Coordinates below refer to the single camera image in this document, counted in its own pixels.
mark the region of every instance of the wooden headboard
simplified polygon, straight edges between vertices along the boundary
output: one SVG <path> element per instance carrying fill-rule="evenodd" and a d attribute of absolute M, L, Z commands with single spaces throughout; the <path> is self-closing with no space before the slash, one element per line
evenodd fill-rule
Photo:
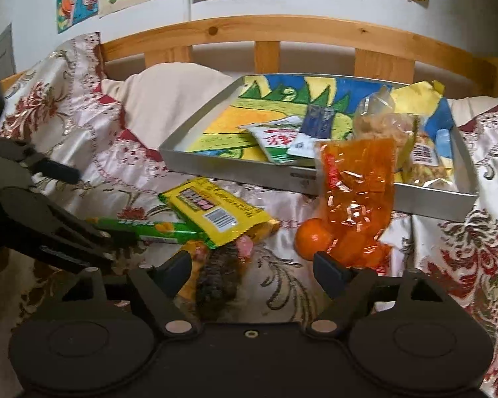
<path fill-rule="evenodd" d="M 146 67 L 192 62 L 192 46 L 254 42 L 255 73 L 278 73 L 280 42 L 353 47 L 354 75 L 412 83 L 419 61 L 470 79 L 475 93 L 498 97 L 498 58 L 473 54 L 407 31 L 316 16 L 263 15 L 202 19 L 131 34 L 101 45 L 104 61 L 144 54 Z M 2 81 L 6 90 L 21 74 Z"/>

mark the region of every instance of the white wall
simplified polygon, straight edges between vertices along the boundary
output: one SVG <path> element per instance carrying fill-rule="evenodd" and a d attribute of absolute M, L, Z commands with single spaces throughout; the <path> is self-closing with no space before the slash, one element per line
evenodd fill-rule
<path fill-rule="evenodd" d="M 0 33 L 13 24 L 18 70 L 29 68 L 62 41 L 86 32 L 101 31 L 102 41 L 108 41 L 183 22 L 189 16 L 201 19 L 244 14 L 356 19 L 430 36 L 477 54 L 498 55 L 497 0 L 430 0 L 426 4 L 407 0 L 206 0 L 193 3 L 190 13 L 188 0 L 154 0 L 104 18 L 92 17 L 59 35 L 55 1 L 0 0 Z M 218 61 L 211 52 L 201 58 Z"/>

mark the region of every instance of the orange plastic bag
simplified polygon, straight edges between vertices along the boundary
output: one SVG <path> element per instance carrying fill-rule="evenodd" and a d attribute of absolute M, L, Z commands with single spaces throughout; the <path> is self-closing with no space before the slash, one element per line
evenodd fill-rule
<path fill-rule="evenodd" d="M 394 152 L 392 138 L 319 143 L 325 218 L 336 238 L 328 252 L 346 267 L 377 268 L 389 254 L 378 238 L 391 222 Z"/>

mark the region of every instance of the floral bedspread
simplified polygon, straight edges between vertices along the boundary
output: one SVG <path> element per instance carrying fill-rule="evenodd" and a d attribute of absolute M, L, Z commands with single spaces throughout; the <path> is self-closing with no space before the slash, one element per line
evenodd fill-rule
<path fill-rule="evenodd" d="M 97 34 L 77 37 L 23 75 L 6 93 L 0 135 L 30 139 L 53 160 L 81 170 L 82 180 L 75 186 L 36 180 L 41 191 L 79 218 L 166 220 L 170 212 L 156 195 L 190 176 L 169 172 L 159 153 L 147 150 L 126 129 L 122 105 L 101 91 L 98 45 Z M 160 115 L 159 121 L 146 123 L 162 124 L 168 117 Z M 479 173 L 478 203 L 465 223 L 394 213 L 384 234 L 394 247 L 386 273 L 400 275 L 405 266 L 420 267 L 483 325 L 495 344 L 483 390 L 498 397 L 498 106 L 461 127 L 461 132 Z M 279 232 L 256 247 L 238 300 L 225 317 L 243 322 L 313 319 L 329 301 L 313 277 L 311 263 L 293 250 L 293 239 L 300 223 L 315 215 L 316 199 L 218 183 L 282 220 Z M 160 265 L 177 248 L 152 244 L 121 250 L 117 272 L 141 262 Z M 3 276 L 19 263 L 29 277 L 19 294 L 10 298 L 10 312 L 16 312 L 17 322 L 35 311 L 66 277 L 20 255 L 10 257 Z M 6 349 L 0 352 L 2 365 L 7 365 Z M 0 396 L 12 396 L 4 391 L 15 388 L 1 389 Z"/>

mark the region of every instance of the beige pillow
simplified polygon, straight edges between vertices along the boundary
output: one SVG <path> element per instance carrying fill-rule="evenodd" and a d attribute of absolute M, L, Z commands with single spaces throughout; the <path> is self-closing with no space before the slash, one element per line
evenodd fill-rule
<path fill-rule="evenodd" d="M 173 62 L 157 64 L 123 82 L 104 79 L 101 88 L 124 105 L 128 129 L 156 150 L 233 80 L 209 67 Z"/>

